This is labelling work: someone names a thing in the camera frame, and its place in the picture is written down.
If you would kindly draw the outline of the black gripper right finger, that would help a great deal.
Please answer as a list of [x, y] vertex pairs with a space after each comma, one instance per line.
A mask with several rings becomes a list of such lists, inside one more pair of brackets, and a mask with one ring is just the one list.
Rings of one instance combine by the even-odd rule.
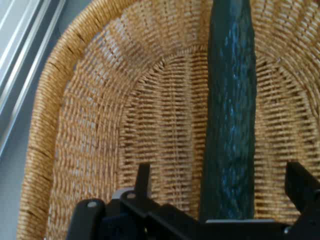
[[320, 238], [320, 182], [299, 162], [286, 165], [285, 193], [300, 212], [289, 228], [287, 240]]

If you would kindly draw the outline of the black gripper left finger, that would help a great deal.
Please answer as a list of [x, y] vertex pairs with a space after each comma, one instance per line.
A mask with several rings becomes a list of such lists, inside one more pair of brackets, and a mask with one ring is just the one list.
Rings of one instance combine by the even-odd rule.
[[77, 203], [68, 240], [197, 240], [201, 226], [170, 204], [149, 197], [151, 166], [138, 167], [134, 188], [105, 203], [98, 198]]

